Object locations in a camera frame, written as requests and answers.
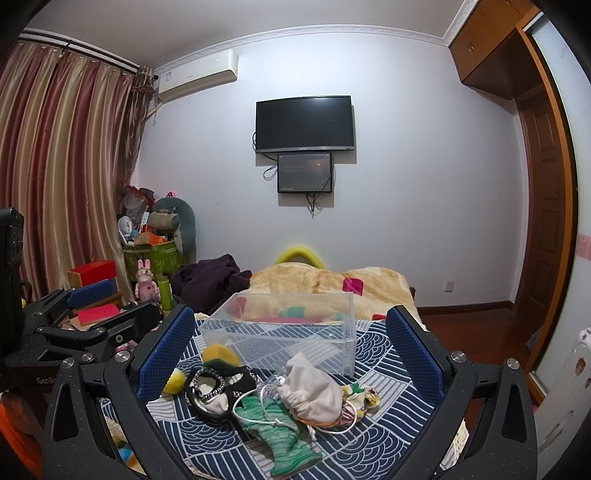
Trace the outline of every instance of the transparent container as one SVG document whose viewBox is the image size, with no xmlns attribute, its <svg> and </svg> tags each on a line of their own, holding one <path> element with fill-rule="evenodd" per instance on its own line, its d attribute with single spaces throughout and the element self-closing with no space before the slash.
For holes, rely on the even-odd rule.
<svg viewBox="0 0 591 480">
<path fill-rule="evenodd" d="M 243 365 L 277 370 L 302 352 L 324 372 L 352 376 L 354 312 L 352 293 L 235 293 L 199 328 Z"/>
</svg>

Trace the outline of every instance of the plush toy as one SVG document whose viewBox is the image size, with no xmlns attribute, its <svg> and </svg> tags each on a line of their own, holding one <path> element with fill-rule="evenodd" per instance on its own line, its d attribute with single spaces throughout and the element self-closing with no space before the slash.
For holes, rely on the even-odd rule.
<svg viewBox="0 0 591 480">
<path fill-rule="evenodd" d="M 145 264 L 138 260 L 138 272 L 135 274 L 138 282 L 135 285 L 135 296 L 140 301 L 150 301 L 155 299 L 160 301 L 160 291 L 156 282 L 153 281 L 154 274 L 150 270 L 150 261 L 146 260 Z"/>
</svg>

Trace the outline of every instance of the wooden floor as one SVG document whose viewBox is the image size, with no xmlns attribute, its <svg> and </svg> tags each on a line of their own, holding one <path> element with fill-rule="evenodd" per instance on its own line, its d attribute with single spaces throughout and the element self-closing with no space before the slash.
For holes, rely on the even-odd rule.
<svg viewBox="0 0 591 480">
<path fill-rule="evenodd" d="M 448 350 L 461 350 L 475 362 L 499 365 L 509 357 L 525 365 L 525 343 L 532 327 L 509 309 L 484 312 L 421 315 L 421 319 Z M 473 432 L 481 400 L 473 400 L 466 412 L 468 431 Z"/>
</svg>

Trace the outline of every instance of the white radiator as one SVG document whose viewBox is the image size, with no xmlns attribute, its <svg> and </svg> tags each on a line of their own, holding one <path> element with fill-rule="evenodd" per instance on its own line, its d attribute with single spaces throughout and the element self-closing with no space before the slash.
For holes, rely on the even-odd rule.
<svg viewBox="0 0 591 480">
<path fill-rule="evenodd" d="M 568 448 L 590 408 L 591 327 L 579 334 L 558 380 L 535 412 L 538 480 Z"/>
</svg>

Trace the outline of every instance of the striped curtain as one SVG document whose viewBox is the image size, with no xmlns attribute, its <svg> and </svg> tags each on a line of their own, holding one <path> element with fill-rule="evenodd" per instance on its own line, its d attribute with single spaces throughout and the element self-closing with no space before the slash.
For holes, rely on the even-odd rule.
<svg viewBox="0 0 591 480">
<path fill-rule="evenodd" d="M 67 270 L 107 259 L 131 298 L 115 199 L 133 81 L 115 67 L 29 42 L 19 42 L 0 70 L 0 207 L 25 216 L 21 275 L 34 297 L 69 288 Z"/>
</svg>

